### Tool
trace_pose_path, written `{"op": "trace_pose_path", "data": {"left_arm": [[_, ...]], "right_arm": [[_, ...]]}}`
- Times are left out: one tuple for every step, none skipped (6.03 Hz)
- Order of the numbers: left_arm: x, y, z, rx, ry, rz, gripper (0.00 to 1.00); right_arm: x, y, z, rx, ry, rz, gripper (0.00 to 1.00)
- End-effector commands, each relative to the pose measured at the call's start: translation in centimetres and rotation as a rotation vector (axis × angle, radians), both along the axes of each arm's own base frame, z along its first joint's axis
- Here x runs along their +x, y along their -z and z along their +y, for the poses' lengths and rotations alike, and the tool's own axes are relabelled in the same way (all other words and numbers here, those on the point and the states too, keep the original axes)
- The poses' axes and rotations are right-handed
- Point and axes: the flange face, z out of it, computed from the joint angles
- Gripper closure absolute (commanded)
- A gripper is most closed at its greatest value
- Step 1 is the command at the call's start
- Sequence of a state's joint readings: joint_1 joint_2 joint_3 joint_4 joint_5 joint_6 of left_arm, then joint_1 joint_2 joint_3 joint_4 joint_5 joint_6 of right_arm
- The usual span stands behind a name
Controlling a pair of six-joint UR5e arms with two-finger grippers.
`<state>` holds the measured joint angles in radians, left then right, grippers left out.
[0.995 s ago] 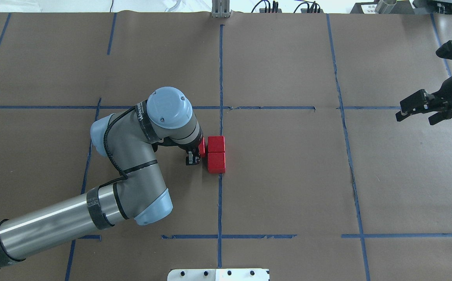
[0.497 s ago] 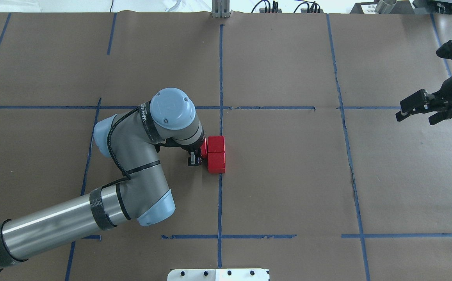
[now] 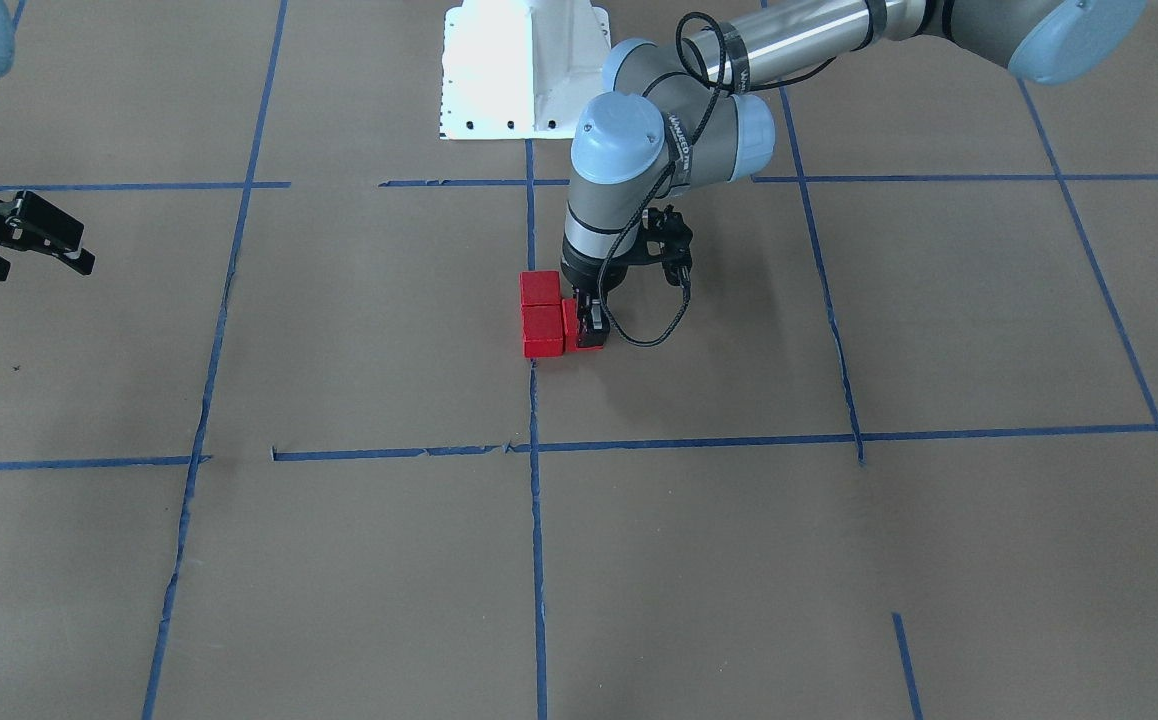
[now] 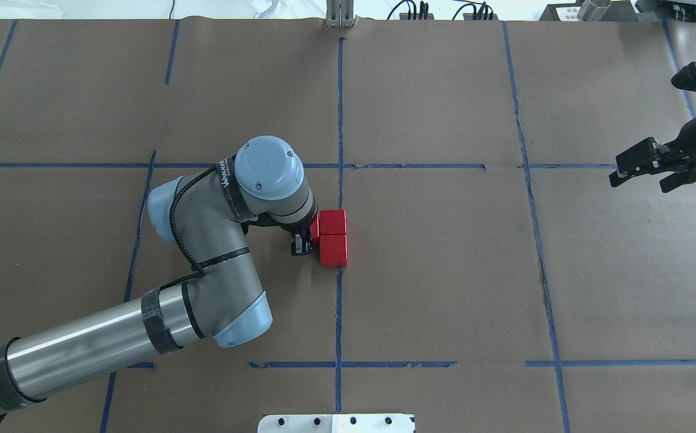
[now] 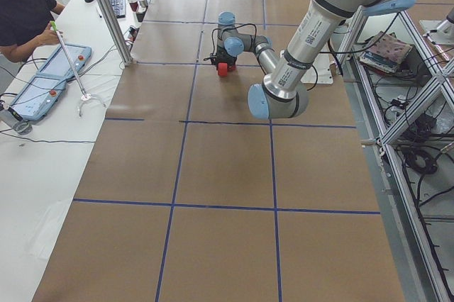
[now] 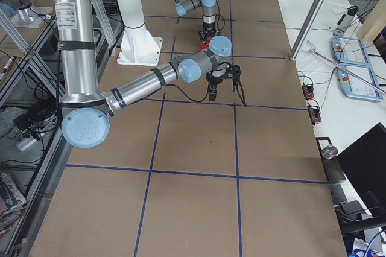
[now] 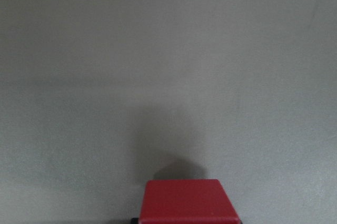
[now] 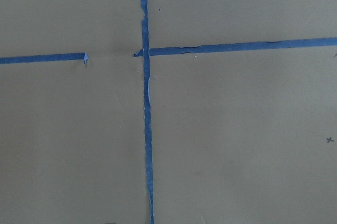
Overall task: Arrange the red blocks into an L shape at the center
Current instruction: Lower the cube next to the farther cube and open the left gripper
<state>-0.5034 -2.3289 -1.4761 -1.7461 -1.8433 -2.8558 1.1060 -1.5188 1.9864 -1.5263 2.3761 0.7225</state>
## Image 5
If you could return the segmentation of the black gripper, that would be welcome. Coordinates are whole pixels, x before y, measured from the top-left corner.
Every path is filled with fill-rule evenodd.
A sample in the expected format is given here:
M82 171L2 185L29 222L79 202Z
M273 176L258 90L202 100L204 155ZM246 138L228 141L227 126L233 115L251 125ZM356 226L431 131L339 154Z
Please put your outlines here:
M228 64L228 70L236 69L237 57L229 55L225 50L218 50L215 54L211 56L211 63L217 69L217 65L220 62L225 62Z

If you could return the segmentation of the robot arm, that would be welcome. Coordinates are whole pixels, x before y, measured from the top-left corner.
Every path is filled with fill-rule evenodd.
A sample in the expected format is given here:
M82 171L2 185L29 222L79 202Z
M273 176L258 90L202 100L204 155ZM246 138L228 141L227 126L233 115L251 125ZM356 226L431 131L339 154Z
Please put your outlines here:
M209 59L223 77L234 69L242 52L255 55L265 77L248 91L248 107L258 119L293 118L303 113L309 97L301 78L340 23L362 8L366 16L398 13L416 0L310 0L309 8L282 55L257 33L239 33L231 12L218 16L216 46Z

